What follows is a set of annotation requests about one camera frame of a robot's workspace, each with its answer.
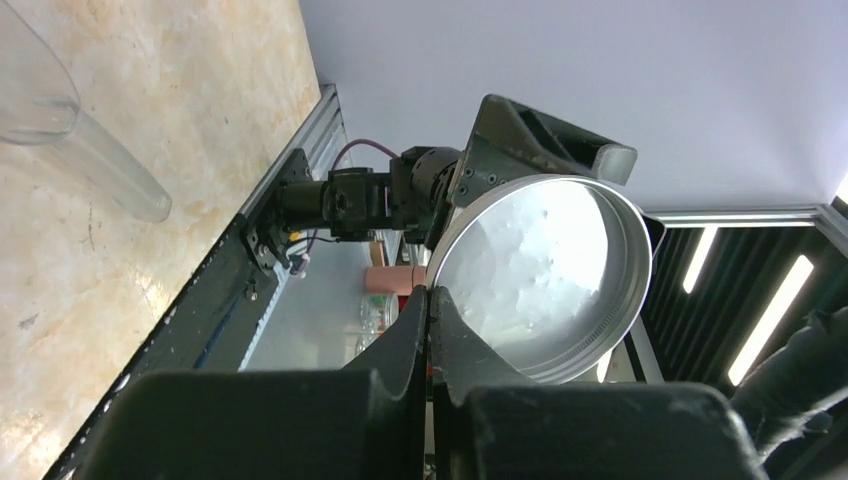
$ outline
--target screw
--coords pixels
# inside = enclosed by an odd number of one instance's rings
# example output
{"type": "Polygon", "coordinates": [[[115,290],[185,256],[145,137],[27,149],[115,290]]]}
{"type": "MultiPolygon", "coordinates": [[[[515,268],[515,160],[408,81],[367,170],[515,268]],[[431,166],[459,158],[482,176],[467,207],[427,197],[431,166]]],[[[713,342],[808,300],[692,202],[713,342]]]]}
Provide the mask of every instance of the screw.
{"type": "Polygon", "coordinates": [[[251,281],[244,290],[244,296],[251,302],[255,302],[259,298],[259,292],[256,291],[256,283],[251,281]]]}

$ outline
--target white wall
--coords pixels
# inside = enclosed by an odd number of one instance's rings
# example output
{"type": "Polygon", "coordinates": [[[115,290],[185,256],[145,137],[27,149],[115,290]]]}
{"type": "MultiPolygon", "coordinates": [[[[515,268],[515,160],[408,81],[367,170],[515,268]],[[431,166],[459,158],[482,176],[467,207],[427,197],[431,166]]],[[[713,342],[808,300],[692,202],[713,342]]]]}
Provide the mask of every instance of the white wall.
{"type": "Polygon", "coordinates": [[[350,138],[462,148],[494,92],[636,147],[625,191],[649,208],[829,203],[848,171],[842,0],[301,8],[350,138]]]}

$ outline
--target metal bracket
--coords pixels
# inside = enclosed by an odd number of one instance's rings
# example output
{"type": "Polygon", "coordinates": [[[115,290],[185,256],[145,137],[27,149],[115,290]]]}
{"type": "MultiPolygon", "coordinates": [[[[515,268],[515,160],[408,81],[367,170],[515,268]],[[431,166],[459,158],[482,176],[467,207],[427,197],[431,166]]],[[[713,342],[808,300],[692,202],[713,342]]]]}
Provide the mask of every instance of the metal bracket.
{"type": "Polygon", "coordinates": [[[247,217],[247,227],[242,233],[242,241],[259,268],[271,272],[279,260],[283,268],[288,269],[289,261],[285,250],[289,243],[288,233],[280,228],[281,212],[275,208],[274,199],[281,187],[297,182],[311,182],[312,171],[306,153],[300,148],[289,155],[277,176],[271,180],[268,188],[256,202],[256,207],[247,217]]]}
{"type": "Polygon", "coordinates": [[[539,173],[580,175],[624,185],[636,150],[498,95],[487,95],[450,188],[453,205],[539,173]]]}
{"type": "Polygon", "coordinates": [[[237,214],[44,478],[69,478],[85,462],[113,402],[139,378],[158,370],[238,369],[278,285],[276,275],[251,263],[238,238],[245,228],[237,214]]]}

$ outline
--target clear plastic cup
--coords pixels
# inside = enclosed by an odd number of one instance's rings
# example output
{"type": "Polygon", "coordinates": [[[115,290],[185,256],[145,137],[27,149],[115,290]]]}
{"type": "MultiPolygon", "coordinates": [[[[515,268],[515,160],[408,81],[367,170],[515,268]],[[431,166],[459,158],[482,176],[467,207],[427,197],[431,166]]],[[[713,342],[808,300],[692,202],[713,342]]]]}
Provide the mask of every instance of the clear plastic cup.
{"type": "Polygon", "coordinates": [[[398,296],[394,293],[366,294],[362,298],[362,331],[356,342],[357,355],[392,326],[398,316],[398,305],[398,296]]]}
{"type": "Polygon", "coordinates": [[[71,168],[133,217],[161,222],[171,197],[153,175],[80,106],[67,70],[0,0],[0,141],[51,145],[71,168]]]}

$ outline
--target metal plate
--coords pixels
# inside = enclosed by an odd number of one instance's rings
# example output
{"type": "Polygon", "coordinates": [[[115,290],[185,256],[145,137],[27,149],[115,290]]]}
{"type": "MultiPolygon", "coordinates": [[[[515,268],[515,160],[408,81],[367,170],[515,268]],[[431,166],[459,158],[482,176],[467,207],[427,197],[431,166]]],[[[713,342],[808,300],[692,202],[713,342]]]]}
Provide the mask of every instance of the metal plate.
{"type": "Polygon", "coordinates": [[[530,378],[563,383],[597,363],[642,306],[651,243],[636,207],[592,179],[535,175],[500,186],[454,220],[431,287],[530,378]]]}

